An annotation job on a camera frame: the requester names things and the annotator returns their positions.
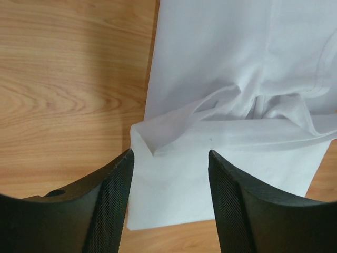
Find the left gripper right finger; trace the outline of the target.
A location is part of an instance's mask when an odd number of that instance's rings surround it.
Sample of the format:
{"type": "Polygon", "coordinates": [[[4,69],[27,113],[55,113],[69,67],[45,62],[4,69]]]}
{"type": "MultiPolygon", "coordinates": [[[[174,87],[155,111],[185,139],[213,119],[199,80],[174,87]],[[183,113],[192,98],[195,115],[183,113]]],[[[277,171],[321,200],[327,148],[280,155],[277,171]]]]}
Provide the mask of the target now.
{"type": "Polygon", "coordinates": [[[285,192],[209,152],[221,252],[336,252],[336,202],[285,192]]]}

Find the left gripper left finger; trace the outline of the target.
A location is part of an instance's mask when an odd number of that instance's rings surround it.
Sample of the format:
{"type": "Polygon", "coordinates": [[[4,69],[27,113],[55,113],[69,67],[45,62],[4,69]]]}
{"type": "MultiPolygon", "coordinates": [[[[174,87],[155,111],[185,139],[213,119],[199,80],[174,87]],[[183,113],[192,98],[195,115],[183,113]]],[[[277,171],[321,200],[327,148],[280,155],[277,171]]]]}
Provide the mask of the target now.
{"type": "Polygon", "coordinates": [[[1,195],[1,252],[118,252],[134,153],[49,192],[1,195]]]}

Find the white t-shirt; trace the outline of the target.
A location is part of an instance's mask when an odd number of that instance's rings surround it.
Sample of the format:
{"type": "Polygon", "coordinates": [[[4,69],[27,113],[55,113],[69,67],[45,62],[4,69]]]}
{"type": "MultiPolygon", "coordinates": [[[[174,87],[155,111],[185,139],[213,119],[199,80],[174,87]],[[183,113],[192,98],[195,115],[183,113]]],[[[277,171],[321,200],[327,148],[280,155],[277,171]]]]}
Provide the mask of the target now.
{"type": "Polygon", "coordinates": [[[305,196],[336,139],[336,1],[161,1],[127,226],[214,217],[208,153],[305,196]]]}

